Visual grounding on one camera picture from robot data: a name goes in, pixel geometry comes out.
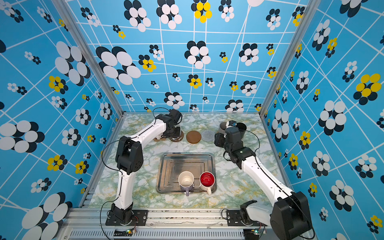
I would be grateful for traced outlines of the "round brown coaster front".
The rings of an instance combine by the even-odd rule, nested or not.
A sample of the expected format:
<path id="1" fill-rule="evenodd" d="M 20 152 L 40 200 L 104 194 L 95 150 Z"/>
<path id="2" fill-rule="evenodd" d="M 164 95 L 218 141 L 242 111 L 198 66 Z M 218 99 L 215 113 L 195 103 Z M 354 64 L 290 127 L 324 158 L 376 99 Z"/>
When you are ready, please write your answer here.
<path id="1" fill-rule="evenodd" d="M 182 140 L 183 140 L 183 138 L 184 138 L 184 132 L 183 132 L 183 131 L 181 131 L 181 132 L 180 132 L 180 136 L 179 136 L 179 137 L 171 137 L 171 138 L 170 138 L 170 140 L 171 140 L 172 142 L 175 142 L 175 143 L 177 143 L 177 142 L 180 142 L 180 141 L 182 141 Z"/>

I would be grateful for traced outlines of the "round brown coaster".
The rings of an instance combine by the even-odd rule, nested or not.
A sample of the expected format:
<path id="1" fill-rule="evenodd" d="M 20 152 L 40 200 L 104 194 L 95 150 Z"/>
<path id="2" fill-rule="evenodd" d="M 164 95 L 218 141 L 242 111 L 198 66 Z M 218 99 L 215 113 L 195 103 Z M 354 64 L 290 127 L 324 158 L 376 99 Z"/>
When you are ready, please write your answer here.
<path id="1" fill-rule="evenodd" d="M 202 135 L 198 131 L 190 131 L 187 133 L 186 139 L 190 144 L 197 144 L 201 141 Z"/>
<path id="2" fill-rule="evenodd" d="M 175 143 L 177 143 L 177 142 L 180 142 L 180 141 L 182 141 L 182 140 L 183 140 L 183 138 L 184 138 L 184 132 L 183 132 L 183 131 L 181 131 L 181 132 L 180 132 L 180 136 L 179 136 L 179 137 L 171 137 L 171 138 L 170 138 L 170 140 L 171 140 L 172 142 L 175 142 Z"/>

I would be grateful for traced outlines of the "black mug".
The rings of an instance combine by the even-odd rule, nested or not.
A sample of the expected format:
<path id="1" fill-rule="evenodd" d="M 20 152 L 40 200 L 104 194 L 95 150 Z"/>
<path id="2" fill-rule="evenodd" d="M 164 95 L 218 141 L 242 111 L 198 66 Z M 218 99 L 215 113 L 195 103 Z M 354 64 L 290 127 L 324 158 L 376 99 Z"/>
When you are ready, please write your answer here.
<path id="1" fill-rule="evenodd" d="M 239 129 L 239 132 L 240 132 L 240 135 L 241 135 L 241 139 L 243 139 L 244 135 L 245 135 L 245 133 L 247 131 L 247 126 L 244 123 L 237 123 L 236 127 Z"/>

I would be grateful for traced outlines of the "paw print wooden coaster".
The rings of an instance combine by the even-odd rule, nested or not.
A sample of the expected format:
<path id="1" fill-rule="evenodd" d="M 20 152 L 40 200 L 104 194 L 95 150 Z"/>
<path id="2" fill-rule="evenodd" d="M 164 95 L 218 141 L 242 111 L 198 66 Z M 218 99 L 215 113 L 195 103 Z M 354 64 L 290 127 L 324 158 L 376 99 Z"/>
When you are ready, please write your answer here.
<path id="1" fill-rule="evenodd" d="M 160 141 L 165 141 L 167 138 L 164 138 L 164 137 L 161 137 L 161 136 L 156 136 L 155 138 L 154 138 L 154 141 L 155 142 L 160 142 Z"/>

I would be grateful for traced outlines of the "grey silicone round coaster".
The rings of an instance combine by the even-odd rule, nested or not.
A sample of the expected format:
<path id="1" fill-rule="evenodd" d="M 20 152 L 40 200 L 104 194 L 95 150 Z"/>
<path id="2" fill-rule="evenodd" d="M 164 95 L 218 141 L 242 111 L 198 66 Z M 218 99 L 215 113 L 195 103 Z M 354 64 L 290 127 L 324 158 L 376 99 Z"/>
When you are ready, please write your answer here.
<path id="1" fill-rule="evenodd" d="M 201 132 L 202 140 L 206 142 L 214 142 L 215 132 L 212 130 L 204 130 Z"/>

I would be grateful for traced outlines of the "red interior white mug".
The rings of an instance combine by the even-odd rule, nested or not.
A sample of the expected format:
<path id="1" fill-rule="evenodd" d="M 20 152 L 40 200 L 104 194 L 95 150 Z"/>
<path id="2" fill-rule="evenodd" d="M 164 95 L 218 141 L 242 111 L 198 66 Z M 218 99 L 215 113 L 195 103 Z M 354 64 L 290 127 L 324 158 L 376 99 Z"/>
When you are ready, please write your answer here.
<path id="1" fill-rule="evenodd" d="M 200 189 L 207 192 L 208 195 L 212 194 L 212 188 L 216 182 L 216 178 L 211 172 L 203 172 L 200 175 Z"/>

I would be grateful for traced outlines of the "white mug purple handle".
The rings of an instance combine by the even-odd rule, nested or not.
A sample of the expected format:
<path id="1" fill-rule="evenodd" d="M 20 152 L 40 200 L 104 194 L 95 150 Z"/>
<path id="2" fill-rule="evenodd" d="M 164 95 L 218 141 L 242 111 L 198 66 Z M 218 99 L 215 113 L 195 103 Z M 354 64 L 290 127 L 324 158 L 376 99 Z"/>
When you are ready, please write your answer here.
<path id="1" fill-rule="evenodd" d="M 180 189 L 182 192 L 186 194 L 187 197 L 194 190 L 194 182 L 195 182 L 195 177 L 193 173 L 189 171 L 184 171 L 180 173 L 178 177 L 178 183 L 179 183 Z"/>

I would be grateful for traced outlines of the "grey metallic mug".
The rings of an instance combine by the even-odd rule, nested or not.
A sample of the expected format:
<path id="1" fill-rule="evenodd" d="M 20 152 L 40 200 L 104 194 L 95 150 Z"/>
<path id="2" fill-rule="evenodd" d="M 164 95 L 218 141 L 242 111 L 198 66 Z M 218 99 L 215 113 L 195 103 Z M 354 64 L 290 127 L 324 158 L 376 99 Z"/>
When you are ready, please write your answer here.
<path id="1" fill-rule="evenodd" d="M 227 128 L 227 122 L 221 122 L 220 125 L 219 125 L 218 133 L 224 135 L 225 131 L 226 131 L 226 128 Z"/>

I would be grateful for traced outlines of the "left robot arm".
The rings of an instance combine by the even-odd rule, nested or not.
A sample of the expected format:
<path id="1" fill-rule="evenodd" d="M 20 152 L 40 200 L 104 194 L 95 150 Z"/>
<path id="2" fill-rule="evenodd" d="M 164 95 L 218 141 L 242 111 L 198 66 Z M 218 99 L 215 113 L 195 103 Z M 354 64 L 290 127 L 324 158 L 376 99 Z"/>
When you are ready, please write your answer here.
<path id="1" fill-rule="evenodd" d="M 145 146 L 160 138 L 178 138 L 181 135 L 183 115 L 178 110 L 168 110 L 167 114 L 159 114 L 154 120 L 131 136 L 124 135 L 117 140 L 118 147 L 115 157 L 116 171 L 119 173 L 117 196 L 112 201 L 111 210 L 106 222 L 109 226 L 126 226 L 136 220 L 133 213 L 133 189 L 137 171 L 144 163 Z"/>

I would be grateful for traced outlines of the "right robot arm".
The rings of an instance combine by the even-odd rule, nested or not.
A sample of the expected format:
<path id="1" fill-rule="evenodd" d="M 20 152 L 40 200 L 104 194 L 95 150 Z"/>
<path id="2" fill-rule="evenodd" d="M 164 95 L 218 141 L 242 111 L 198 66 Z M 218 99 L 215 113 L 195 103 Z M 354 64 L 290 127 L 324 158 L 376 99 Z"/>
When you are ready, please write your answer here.
<path id="1" fill-rule="evenodd" d="M 239 215 L 243 225 L 270 226 L 280 240 L 302 237 L 314 229 L 307 197 L 279 181 L 262 164 L 256 152 L 244 146 L 237 127 L 227 127 L 225 133 L 216 133 L 214 144 L 223 148 L 229 161 L 256 182 L 272 205 L 271 210 L 266 210 L 254 200 L 242 204 Z"/>

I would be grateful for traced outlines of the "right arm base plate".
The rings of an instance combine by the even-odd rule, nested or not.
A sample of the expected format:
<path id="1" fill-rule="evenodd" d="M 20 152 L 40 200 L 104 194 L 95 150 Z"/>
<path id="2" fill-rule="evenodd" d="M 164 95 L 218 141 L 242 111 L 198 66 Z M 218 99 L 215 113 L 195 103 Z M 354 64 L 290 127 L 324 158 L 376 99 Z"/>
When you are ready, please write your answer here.
<path id="1" fill-rule="evenodd" d="M 224 210 L 223 217 L 227 221 L 228 227 L 264 227 L 263 223 L 250 220 L 249 223 L 246 223 L 242 219 L 240 210 Z"/>

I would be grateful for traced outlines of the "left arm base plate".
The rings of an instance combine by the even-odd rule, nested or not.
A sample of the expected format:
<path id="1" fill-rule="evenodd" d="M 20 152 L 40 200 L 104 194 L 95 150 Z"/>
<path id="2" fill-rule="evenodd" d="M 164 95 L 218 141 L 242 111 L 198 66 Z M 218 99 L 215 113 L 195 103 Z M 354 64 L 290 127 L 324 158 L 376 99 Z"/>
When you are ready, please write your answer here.
<path id="1" fill-rule="evenodd" d="M 148 219 L 148 210 L 110 211 L 106 226 L 145 226 Z"/>

